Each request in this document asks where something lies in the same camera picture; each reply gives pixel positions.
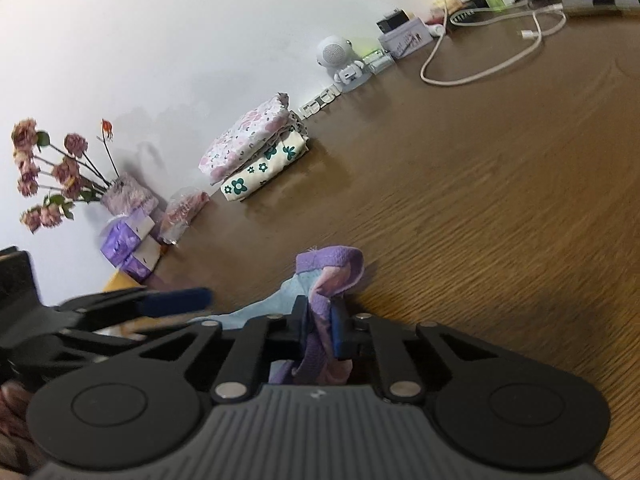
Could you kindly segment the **pink blue purple garment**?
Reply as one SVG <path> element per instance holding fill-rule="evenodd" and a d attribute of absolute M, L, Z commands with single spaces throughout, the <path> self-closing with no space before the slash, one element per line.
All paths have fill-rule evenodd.
<path fill-rule="evenodd" d="M 296 256 L 295 272 L 271 296 L 227 314 L 201 316 L 194 321 L 218 322 L 225 330 L 238 330 L 252 318 L 290 314 L 294 301 L 304 296 L 311 326 L 306 329 L 302 362 L 278 361 L 270 370 L 272 384 L 341 386 L 352 374 L 352 361 L 337 359 L 331 334 L 331 301 L 347 292 L 363 274 L 363 254 L 348 246 L 307 250 Z"/>

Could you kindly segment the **purple gift box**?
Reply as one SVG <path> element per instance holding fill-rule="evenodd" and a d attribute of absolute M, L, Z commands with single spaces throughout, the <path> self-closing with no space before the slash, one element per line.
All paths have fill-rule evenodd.
<path fill-rule="evenodd" d="M 154 226 L 154 220 L 142 208 L 112 219 L 101 233 L 101 254 L 114 268 L 143 283 L 162 254 L 162 246 L 152 237 Z"/>

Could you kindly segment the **clear plastic snack bag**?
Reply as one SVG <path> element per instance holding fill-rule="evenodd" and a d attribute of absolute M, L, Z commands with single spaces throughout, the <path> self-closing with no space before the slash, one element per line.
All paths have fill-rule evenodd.
<path fill-rule="evenodd" d="M 171 196 L 160 219 L 158 240 L 166 245 L 177 244 L 208 202 L 209 195 L 198 188 L 182 188 Z"/>

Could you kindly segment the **dried rose bouquet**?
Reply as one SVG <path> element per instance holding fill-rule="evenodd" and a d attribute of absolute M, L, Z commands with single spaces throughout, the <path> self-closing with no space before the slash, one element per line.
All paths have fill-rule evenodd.
<path fill-rule="evenodd" d="M 17 192 L 25 198 L 43 195 L 38 204 L 21 213 L 21 225 L 29 232 L 53 229 L 65 220 L 74 220 L 74 209 L 81 204 L 99 204 L 114 217 L 128 217 L 135 212 L 152 214 L 158 205 L 157 197 L 115 164 L 110 149 L 111 122 L 100 122 L 96 140 L 104 149 L 109 170 L 101 170 L 92 160 L 88 139 L 79 133 L 66 134 L 63 142 L 56 145 L 35 119 L 25 118 L 13 126 Z"/>

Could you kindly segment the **folded cream green-flower cloth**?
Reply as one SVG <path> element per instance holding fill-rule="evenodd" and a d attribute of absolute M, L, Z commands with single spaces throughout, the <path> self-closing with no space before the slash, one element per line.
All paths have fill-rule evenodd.
<path fill-rule="evenodd" d="M 297 126 L 285 128 L 273 141 L 235 171 L 220 190 L 228 202 L 245 200 L 308 152 L 308 136 Z"/>

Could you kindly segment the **folded pink floral cloth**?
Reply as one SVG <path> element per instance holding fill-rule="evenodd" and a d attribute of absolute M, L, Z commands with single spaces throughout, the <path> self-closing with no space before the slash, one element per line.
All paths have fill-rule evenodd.
<path fill-rule="evenodd" d="M 201 157 L 198 170 L 212 183 L 231 176 L 288 123 L 289 117 L 288 94 L 278 92 L 213 140 Z"/>

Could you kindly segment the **small green white box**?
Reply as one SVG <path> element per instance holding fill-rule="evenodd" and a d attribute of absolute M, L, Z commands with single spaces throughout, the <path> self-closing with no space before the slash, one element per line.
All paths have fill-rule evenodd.
<path fill-rule="evenodd" d="M 378 49 L 369 53 L 362 58 L 362 62 L 367 66 L 367 69 L 375 75 L 395 65 L 395 60 L 390 55 L 390 52 L 384 49 Z"/>

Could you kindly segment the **white round robot toy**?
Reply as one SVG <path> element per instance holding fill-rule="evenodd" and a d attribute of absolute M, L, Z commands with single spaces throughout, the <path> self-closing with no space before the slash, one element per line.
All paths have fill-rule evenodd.
<path fill-rule="evenodd" d="M 329 36 L 318 43 L 317 63 L 326 69 L 341 89 L 355 88 L 366 79 L 366 66 L 358 58 L 352 43 L 341 36 Z"/>

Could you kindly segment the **lavender tin box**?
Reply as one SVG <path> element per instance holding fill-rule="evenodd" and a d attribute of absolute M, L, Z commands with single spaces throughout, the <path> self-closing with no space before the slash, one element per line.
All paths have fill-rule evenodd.
<path fill-rule="evenodd" d="M 394 60 L 413 54 L 433 41 L 433 36 L 420 18 L 408 22 L 378 37 L 381 47 Z"/>

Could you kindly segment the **black small charger box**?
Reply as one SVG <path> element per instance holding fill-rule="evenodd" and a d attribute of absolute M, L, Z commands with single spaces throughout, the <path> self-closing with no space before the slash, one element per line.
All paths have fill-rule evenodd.
<path fill-rule="evenodd" d="M 395 29 L 398 29 L 401 25 L 408 23 L 410 18 L 408 14 L 401 9 L 395 9 L 390 13 L 384 15 L 381 21 L 376 23 L 378 29 L 382 32 L 382 34 L 388 34 Z"/>

